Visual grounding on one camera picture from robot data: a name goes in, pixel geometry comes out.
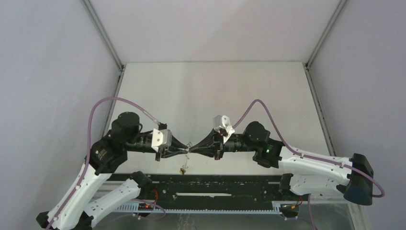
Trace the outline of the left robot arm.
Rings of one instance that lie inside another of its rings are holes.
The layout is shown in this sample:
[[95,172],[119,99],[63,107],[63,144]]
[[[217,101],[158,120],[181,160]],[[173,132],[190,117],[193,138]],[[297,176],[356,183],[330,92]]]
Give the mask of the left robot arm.
[[69,191],[50,211],[39,213],[36,221],[45,230],[91,230],[123,203],[147,199],[152,181],[141,171],[130,174],[118,188],[91,201],[94,194],[117,168],[128,159],[128,152],[156,153],[159,157],[186,153],[187,146],[172,136],[165,124],[142,132],[139,115],[124,112],[111,129],[89,149],[88,155]]

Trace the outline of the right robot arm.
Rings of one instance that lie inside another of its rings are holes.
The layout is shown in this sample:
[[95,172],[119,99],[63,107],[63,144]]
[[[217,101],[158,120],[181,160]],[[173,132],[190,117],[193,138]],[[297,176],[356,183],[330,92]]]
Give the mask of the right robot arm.
[[331,157],[299,152],[270,138],[270,131],[258,121],[247,125],[242,134],[228,134],[221,128],[190,148],[190,152],[219,160],[226,152],[253,152],[253,161],[265,168],[283,169],[279,196],[291,200],[296,195],[328,193],[343,195],[349,202],[372,204],[373,169],[362,154]]

